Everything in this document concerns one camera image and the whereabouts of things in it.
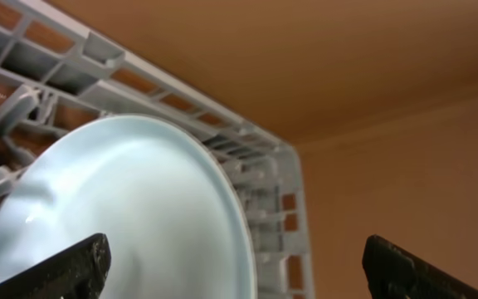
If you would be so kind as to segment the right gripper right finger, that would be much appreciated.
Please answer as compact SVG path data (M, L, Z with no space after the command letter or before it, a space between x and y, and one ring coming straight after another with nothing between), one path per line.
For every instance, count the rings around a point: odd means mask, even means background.
M362 265L373 299L478 299L478 290L378 235Z

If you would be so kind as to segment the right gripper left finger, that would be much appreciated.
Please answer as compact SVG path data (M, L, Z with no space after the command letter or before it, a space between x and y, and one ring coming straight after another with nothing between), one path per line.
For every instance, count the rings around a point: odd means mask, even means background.
M0 283L0 299L98 298L111 265L108 238L96 233Z

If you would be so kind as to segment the light blue plate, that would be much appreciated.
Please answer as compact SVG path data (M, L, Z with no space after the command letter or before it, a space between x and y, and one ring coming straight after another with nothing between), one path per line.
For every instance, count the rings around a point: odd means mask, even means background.
M0 206L0 282L94 233L104 298L252 299L251 236L228 177L185 130L118 115L43 152Z

